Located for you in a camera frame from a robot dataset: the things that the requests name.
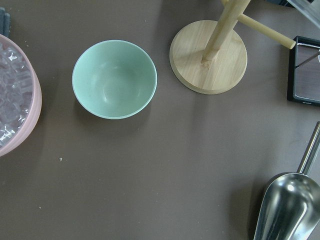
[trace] stainless steel scoop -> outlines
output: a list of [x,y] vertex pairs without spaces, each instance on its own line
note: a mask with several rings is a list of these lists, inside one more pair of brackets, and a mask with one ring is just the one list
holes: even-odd
[[297,172],[282,173],[267,187],[254,240],[307,240],[320,220],[320,186],[308,177],[320,144],[317,122]]

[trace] wooden stand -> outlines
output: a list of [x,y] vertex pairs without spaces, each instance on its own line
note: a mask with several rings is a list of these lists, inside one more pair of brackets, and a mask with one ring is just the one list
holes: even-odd
[[202,20],[181,29],[170,47],[176,77],[202,94],[220,94],[233,88],[247,67],[247,51],[233,30],[238,21],[292,49],[296,42],[243,14],[250,0],[222,0],[219,21]]

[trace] table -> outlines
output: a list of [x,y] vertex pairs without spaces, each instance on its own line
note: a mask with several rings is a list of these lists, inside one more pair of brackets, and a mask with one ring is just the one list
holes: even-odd
[[[269,179],[295,172],[320,108],[286,99],[289,50],[238,23],[244,77],[217,95],[191,91],[169,62],[176,33],[218,20],[219,0],[2,0],[10,39],[37,73],[31,135],[0,159],[0,239],[253,239]],[[320,39],[296,9],[253,0],[244,12],[294,38]],[[143,48],[157,90],[140,113],[107,120],[76,100],[72,72],[90,46]],[[320,183],[320,159],[310,177]],[[320,227],[310,240],[320,236]]]

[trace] wooden base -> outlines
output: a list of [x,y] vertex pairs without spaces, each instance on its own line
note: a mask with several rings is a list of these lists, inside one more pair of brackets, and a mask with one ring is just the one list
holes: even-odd
[[237,85],[247,68],[247,50],[232,30],[211,62],[202,62],[206,45],[217,21],[190,23],[174,37],[170,64],[176,77],[189,89],[201,94],[220,94]]

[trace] pink container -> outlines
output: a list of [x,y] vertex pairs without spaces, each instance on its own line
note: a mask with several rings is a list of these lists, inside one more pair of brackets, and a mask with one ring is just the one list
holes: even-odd
[[19,53],[24,57],[28,69],[32,71],[31,73],[32,98],[31,98],[29,113],[26,116],[25,121],[23,122],[21,128],[14,134],[14,136],[4,146],[0,147],[0,157],[1,157],[9,153],[13,149],[15,149],[17,146],[19,146],[35,128],[40,116],[40,111],[42,106],[42,95],[41,95],[39,80],[26,54],[13,41],[11,41],[9,38],[1,34],[0,34],[0,43],[2,43],[6,47],[12,46],[15,49],[17,49]]

